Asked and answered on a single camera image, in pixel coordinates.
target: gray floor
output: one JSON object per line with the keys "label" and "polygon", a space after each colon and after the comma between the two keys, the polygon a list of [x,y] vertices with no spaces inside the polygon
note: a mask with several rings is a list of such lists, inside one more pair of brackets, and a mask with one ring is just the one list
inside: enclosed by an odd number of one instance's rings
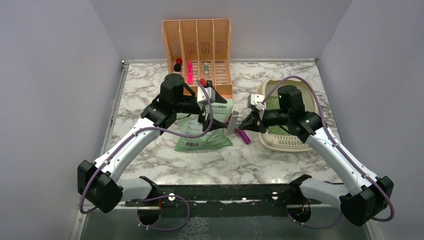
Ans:
{"label": "gray floor", "polygon": [[[339,212],[331,207],[314,207],[311,225],[324,226],[334,222]],[[181,218],[161,218],[156,227],[172,228]],[[287,217],[220,217],[191,218],[189,223],[176,231],[163,232],[138,227],[136,210],[116,209],[104,214],[95,211],[87,216],[82,240],[367,240],[365,226],[358,227],[347,220],[325,230],[301,227]]]}

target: green litter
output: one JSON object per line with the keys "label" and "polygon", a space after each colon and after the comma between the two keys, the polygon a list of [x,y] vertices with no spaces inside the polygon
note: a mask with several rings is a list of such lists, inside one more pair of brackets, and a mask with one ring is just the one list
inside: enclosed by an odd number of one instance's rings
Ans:
{"label": "green litter", "polygon": [[[279,104],[279,99],[277,96],[271,96],[270,98],[268,98],[268,100],[266,101],[266,109],[279,109],[280,108],[280,104]],[[274,134],[274,135],[286,135],[286,136],[291,136],[290,134],[288,134],[287,132],[285,132],[283,129],[281,129],[281,127],[279,126],[270,126],[268,128],[268,133],[269,134]]]}

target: pink plastic handle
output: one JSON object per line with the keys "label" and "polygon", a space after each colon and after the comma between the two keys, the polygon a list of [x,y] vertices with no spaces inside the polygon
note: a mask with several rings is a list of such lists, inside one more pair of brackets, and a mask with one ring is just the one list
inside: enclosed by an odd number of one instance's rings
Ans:
{"label": "pink plastic handle", "polygon": [[193,84],[193,62],[189,61],[187,63],[187,76],[188,84]]}
{"label": "pink plastic handle", "polygon": [[[226,122],[227,125],[230,122],[232,116],[233,116],[232,114],[229,116],[228,121]],[[245,144],[247,145],[251,144],[252,141],[245,131],[240,130],[238,128],[234,129],[234,131],[240,136],[240,138],[244,141]]]}

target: red cap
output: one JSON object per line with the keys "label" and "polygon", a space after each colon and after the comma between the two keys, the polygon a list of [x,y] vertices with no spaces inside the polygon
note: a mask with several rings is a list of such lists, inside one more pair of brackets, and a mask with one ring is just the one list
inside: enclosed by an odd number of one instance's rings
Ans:
{"label": "red cap", "polygon": [[206,87],[206,80],[201,78],[200,83],[203,85],[203,87]]}

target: white wall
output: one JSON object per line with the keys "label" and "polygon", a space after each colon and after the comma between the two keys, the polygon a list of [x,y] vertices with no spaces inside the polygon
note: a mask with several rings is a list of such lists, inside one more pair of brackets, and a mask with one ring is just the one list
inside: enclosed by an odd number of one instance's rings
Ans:
{"label": "white wall", "polygon": [[343,143],[394,181],[385,240],[424,235],[423,12],[422,0],[353,0],[318,61]]}
{"label": "white wall", "polygon": [[91,0],[125,60],[164,59],[162,21],[231,18],[231,57],[319,58],[351,0]]}
{"label": "white wall", "polygon": [[0,239],[70,237],[120,65],[89,0],[1,1]]}

